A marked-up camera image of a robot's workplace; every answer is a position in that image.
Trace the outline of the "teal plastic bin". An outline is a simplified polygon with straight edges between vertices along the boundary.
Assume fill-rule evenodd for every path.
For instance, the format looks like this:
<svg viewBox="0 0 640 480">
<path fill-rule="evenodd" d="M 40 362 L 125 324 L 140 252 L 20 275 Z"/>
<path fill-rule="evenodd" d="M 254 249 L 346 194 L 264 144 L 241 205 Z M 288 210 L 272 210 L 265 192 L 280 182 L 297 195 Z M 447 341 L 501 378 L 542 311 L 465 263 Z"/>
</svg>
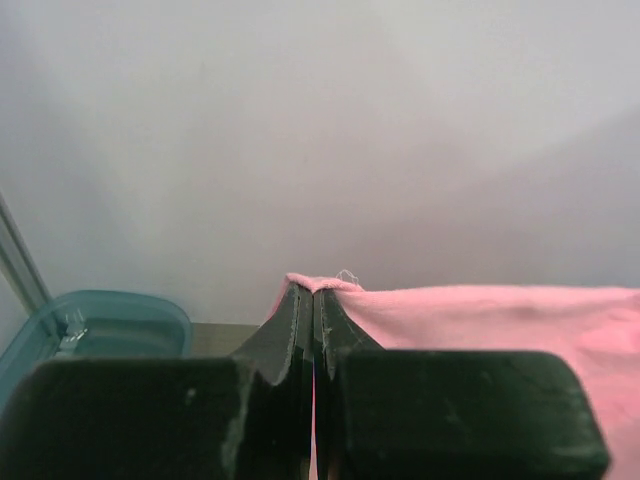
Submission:
<svg viewBox="0 0 640 480">
<path fill-rule="evenodd" d="M 75 357 L 185 357 L 193 328 L 176 304 L 149 295 L 83 290 L 34 313 L 1 355 L 1 404 L 38 364 Z"/>
</svg>

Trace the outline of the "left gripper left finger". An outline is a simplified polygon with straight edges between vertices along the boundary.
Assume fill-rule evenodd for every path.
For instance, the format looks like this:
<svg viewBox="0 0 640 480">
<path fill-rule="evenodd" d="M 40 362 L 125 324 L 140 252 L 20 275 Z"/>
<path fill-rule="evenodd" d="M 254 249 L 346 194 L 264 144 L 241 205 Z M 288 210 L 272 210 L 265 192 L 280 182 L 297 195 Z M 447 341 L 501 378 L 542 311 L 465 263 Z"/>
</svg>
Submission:
<svg viewBox="0 0 640 480">
<path fill-rule="evenodd" d="M 1 417 L 5 479 L 304 479 L 312 298 L 222 357 L 51 360 Z"/>
</svg>

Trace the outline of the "pink t shirt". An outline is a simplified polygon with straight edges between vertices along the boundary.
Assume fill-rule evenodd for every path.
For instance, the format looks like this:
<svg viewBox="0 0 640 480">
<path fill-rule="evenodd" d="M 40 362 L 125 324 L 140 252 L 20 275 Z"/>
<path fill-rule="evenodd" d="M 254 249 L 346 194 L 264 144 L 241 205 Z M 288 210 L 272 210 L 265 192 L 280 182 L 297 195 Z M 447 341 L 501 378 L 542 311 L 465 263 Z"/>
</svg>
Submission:
<svg viewBox="0 0 640 480">
<path fill-rule="evenodd" d="M 289 273 L 285 285 L 332 291 L 384 348 L 542 350 L 577 373 L 612 451 L 610 479 L 639 476 L 639 292 L 621 287 L 454 285 L 367 291 Z"/>
</svg>

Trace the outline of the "left aluminium frame post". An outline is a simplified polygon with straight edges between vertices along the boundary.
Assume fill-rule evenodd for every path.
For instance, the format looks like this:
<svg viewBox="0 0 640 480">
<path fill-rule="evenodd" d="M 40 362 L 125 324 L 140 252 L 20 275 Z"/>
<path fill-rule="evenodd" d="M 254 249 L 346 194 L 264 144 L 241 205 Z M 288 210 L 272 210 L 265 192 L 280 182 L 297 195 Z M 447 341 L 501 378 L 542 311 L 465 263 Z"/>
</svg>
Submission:
<svg viewBox="0 0 640 480">
<path fill-rule="evenodd" d="M 1 198 L 1 268 L 29 313 L 51 300 L 4 198 Z"/>
</svg>

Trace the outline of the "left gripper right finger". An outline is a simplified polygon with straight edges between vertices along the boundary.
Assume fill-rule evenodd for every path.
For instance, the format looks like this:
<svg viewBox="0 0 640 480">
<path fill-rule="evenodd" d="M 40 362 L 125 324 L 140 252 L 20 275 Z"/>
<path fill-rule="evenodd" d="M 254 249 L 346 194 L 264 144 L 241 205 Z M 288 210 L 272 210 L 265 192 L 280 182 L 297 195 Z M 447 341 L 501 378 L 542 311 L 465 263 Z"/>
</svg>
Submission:
<svg viewBox="0 0 640 480">
<path fill-rule="evenodd" d="M 601 479 L 611 456 L 578 377 L 542 351 L 386 349 L 314 297 L 321 479 Z"/>
</svg>

